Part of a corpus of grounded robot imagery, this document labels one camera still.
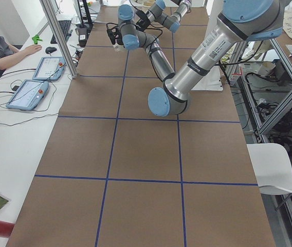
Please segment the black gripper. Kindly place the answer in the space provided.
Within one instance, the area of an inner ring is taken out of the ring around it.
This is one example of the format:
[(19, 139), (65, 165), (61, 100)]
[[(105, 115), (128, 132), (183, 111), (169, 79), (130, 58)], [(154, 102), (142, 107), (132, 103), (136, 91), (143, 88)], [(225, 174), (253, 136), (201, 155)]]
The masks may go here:
[(137, 10), (136, 14), (139, 17), (139, 20), (137, 21), (136, 25), (139, 28), (148, 28), (148, 26), (150, 25), (150, 20), (148, 16), (142, 10)]

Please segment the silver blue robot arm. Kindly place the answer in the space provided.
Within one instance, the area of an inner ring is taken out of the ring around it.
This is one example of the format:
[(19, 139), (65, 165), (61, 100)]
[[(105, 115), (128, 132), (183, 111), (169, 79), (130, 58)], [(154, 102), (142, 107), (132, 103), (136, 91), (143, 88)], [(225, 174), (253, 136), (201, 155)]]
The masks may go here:
[(155, 36), (144, 30), (157, 22), (176, 32), (182, 17), (190, 10), (190, 1), (175, 1), (177, 10), (168, 16), (164, 1), (156, 1), (140, 21), (134, 10), (124, 4), (118, 8), (118, 30), (127, 50), (143, 48), (162, 81), (149, 92), (148, 106), (156, 116), (178, 115), (189, 107), (190, 91), (237, 42), (263, 41), (281, 35), (285, 7), (289, 1), (224, 1), (216, 26), (178, 72), (166, 59)]
[(180, 27), (183, 16), (191, 11), (191, 1), (172, 1), (178, 8), (171, 14), (165, 13), (166, 4), (164, 1), (155, 1), (146, 12), (136, 11), (139, 20), (136, 23), (139, 31), (144, 31), (153, 23), (158, 23), (166, 29), (175, 33)]

